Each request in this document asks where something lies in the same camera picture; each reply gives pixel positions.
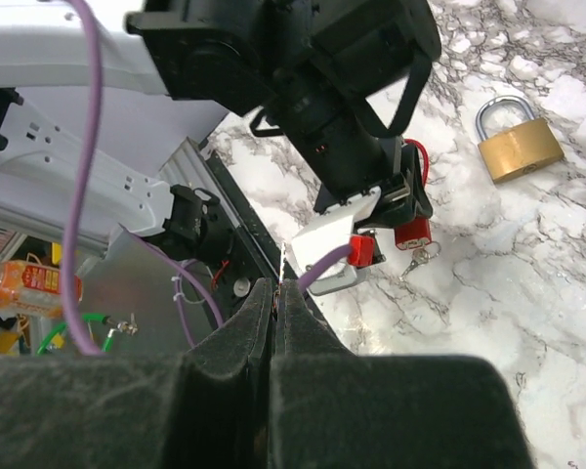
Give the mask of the brass padlock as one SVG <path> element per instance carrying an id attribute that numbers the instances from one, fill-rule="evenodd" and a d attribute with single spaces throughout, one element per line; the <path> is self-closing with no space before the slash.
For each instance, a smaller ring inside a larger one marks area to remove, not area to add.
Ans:
<path id="1" fill-rule="evenodd" d="M 520 109 L 526 120 L 488 137 L 484 117 L 501 107 Z M 537 117 L 527 100 L 517 96 L 499 96 L 483 104 L 476 114 L 478 149 L 495 185 L 506 183 L 562 161 L 564 151 L 547 120 Z"/>

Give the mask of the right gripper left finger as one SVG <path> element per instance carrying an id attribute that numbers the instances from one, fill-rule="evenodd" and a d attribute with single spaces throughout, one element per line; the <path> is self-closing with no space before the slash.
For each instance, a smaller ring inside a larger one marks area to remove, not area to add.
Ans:
<path id="1" fill-rule="evenodd" d="M 272 282 L 179 354 L 0 359 L 0 468 L 264 468 Z"/>

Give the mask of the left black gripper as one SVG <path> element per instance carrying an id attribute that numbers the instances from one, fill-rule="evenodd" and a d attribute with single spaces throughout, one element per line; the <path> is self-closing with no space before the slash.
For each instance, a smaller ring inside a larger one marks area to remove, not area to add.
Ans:
<path id="1" fill-rule="evenodd" d="M 355 223 L 357 228 L 394 229 L 432 217 L 415 148 L 397 156 L 395 142 L 378 140 L 344 117 L 309 134 L 290 128 L 286 137 L 321 181 L 315 213 L 379 186 L 378 204 L 368 219 Z"/>

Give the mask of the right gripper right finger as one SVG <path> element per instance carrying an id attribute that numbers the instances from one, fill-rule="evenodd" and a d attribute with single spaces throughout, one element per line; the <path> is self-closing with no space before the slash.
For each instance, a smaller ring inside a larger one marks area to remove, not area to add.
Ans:
<path id="1" fill-rule="evenodd" d="M 358 356 L 293 280 L 280 290 L 270 370 L 275 468 L 529 468 L 509 390 L 464 355 Z"/>

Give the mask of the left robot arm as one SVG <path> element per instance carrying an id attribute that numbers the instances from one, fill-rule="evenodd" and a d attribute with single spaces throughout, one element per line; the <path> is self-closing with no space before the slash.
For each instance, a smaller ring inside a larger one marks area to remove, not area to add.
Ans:
<path id="1" fill-rule="evenodd" d="M 0 173 L 72 192 L 103 87 L 212 101 L 289 140 L 318 213 L 394 229 L 433 213 L 396 138 L 439 56 L 424 1 L 0 1 Z"/>

